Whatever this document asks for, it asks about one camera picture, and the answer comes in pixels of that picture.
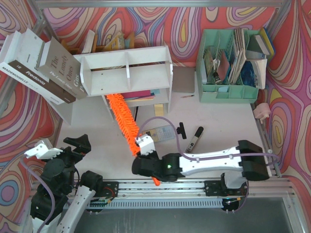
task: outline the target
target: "teal desk organizer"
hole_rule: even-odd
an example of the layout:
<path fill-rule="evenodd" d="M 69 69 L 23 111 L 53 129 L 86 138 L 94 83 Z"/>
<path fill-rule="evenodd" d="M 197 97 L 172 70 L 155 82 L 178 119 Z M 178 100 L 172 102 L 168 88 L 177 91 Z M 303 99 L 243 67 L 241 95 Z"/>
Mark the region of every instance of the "teal desk organizer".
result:
<path fill-rule="evenodd" d="M 259 31 L 245 30 L 244 40 L 245 47 L 247 48 L 249 37 L 254 34 L 259 34 Z M 203 103 L 254 103 L 257 100 L 258 89 L 252 86 L 244 85 L 241 77 L 239 76 L 238 81 L 235 85 L 229 84 L 228 80 L 224 81 L 224 84 L 202 84 L 201 66 L 202 58 L 205 56 L 205 52 L 209 46 L 215 46 L 216 42 L 219 43 L 218 54 L 220 56 L 221 51 L 225 50 L 226 55 L 230 56 L 234 42 L 234 30 L 224 29 L 205 29 L 203 31 L 199 54 L 196 61 L 196 76 L 198 81 L 199 98 L 200 102 Z M 218 92 L 220 87 L 228 87 L 227 92 Z"/>

